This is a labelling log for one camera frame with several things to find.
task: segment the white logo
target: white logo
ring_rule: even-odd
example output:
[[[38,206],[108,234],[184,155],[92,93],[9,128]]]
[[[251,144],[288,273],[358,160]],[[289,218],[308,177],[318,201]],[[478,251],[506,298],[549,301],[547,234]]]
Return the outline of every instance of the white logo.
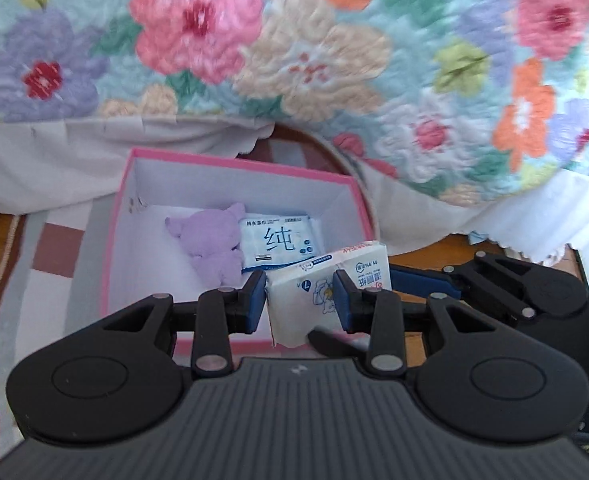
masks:
[[[306,367],[304,365],[298,365],[298,366],[295,366],[293,368],[290,368],[290,371],[293,374],[296,374],[296,375],[299,375],[300,376],[302,373],[305,373],[305,372],[308,371],[308,367]]]

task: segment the cartoon illustration on box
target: cartoon illustration on box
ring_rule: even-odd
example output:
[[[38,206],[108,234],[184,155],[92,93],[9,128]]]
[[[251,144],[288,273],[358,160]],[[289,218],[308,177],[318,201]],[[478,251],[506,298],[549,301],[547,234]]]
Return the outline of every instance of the cartoon illustration on box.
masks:
[[[332,283],[327,278],[323,278],[315,283],[312,303],[319,306],[323,305],[323,314],[330,314],[335,311]]]

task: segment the chinese character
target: chinese character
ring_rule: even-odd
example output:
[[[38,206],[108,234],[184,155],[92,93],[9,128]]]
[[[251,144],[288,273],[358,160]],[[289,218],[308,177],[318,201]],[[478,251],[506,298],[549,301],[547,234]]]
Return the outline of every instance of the chinese character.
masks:
[[[288,233],[291,233],[292,230],[288,229],[284,231],[284,228],[281,227],[280,231],[272,231],[271,227],[268,227],[266,235],[263,237],[263,240],[266,240],[266,247],[268,251],[271,251],[279,244],[283,244],[286,251],[293,251],[294,245],[292,243],[292,238]]]

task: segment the plush toy ear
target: plush toy ear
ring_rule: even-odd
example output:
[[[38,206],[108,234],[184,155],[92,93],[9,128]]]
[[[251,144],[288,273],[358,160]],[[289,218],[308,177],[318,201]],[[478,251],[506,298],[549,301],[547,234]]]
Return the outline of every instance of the plush toy ear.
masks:
[[[182,218],[166,218],[166,227],[172,236],[175,238],[181,237]]]
[[[226,211],[232,213],[232,216],[234,216],[238,222],[246,215],[246,206],[241,202],[237,202],[236,204],[232,204],[230,207],[228,207]]]

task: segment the purple plush toy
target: purple plush toy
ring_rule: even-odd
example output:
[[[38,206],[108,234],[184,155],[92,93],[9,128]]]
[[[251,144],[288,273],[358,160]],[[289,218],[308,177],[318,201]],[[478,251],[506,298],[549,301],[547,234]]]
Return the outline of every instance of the purple plush toy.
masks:
[[[238,249],[239,221],[245,214],[246,207],[236,203],[225,211],[205,209],[188,218],[166,218],[168,231],[179,238],[208,290],[222,285],[241,285],[243,253]]]

